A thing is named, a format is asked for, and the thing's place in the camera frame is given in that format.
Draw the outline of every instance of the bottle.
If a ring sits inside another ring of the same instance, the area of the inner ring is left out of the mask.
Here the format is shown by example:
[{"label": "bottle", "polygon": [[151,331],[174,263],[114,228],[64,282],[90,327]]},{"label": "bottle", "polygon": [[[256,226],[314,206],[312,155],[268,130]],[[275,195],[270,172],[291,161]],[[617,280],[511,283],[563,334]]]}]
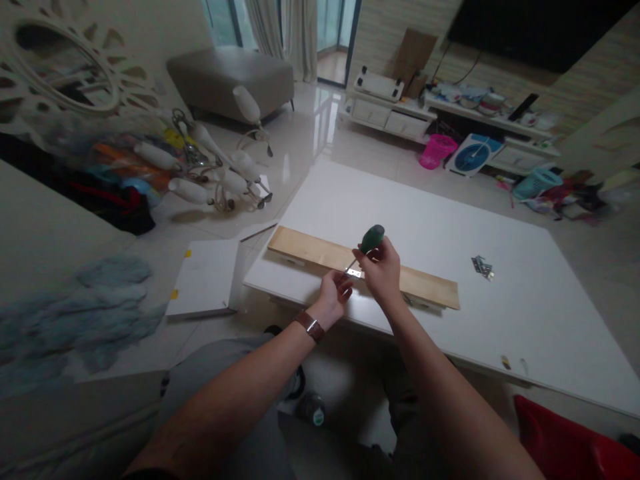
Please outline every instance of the bottle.
[{"label": "bottle", "polygon": [[308,392],[298,405],[299,416],[320,427],[325,422],[325,404],[316,392]]}]

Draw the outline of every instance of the gray ottoman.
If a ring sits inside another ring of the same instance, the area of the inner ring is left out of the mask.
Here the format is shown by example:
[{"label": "gray ottoman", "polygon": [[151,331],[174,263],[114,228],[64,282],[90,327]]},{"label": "gray ottoman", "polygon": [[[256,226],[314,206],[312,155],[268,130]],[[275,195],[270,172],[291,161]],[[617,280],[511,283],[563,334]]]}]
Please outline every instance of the gray ottoman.
[{"label": "gray ottoman", "polygon": [[288,101],[293,108],[291,64],[262,53],[216,47],[172,58],[167,70],[190,107],[247,123],[232,93],[234,87],[243,85],[260,106],[261,118]]}]

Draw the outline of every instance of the brown leather watch strap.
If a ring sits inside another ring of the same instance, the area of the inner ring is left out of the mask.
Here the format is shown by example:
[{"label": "brown leather watch strap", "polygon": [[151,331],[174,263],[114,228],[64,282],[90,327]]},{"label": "brown leather watch strap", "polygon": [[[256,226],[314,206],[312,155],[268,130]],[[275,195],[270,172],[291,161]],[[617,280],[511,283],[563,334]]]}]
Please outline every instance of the brown leather watch strap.
[{"label": "brown leather watch strap", "polygon": [[294,320],[305,328],[307,333],[315,340],[316,343],[320,343],[320,340],[322,340],[322,337],[325,334],[325,330],[320,326],[318,320],[315,320],[304,310],[298,313]]}]

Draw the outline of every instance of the person's right hand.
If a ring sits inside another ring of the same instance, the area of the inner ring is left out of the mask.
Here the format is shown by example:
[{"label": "person's right hand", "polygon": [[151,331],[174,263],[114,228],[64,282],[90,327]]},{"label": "person's right hand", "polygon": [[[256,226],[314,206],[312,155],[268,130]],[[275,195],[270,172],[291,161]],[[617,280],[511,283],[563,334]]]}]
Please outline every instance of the person's right hand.
[{"label": "person's right hand", "polygon": [[378,303],[400,297],[400,256],[388,237],[368,254],[353,249],[353,255],[365,272],[365,283]]}]

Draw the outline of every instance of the blue fan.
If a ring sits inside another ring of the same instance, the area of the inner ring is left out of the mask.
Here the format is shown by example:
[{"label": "blue fan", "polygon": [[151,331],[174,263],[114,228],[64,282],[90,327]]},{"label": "blue fan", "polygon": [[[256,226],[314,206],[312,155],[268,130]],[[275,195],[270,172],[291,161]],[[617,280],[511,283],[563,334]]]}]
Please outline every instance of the blue fan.
[{"label": "blue fan", "polygon": [[455,167],[461,172],[468,172],[481,167],[489,159],[486,145],[471,145],[462,150],[455,158]]},{"label": "blue fan", "polygon": [[445,168],[470,177],[490,161],[501,148],[500,142],[472,133],[453,153]]}]

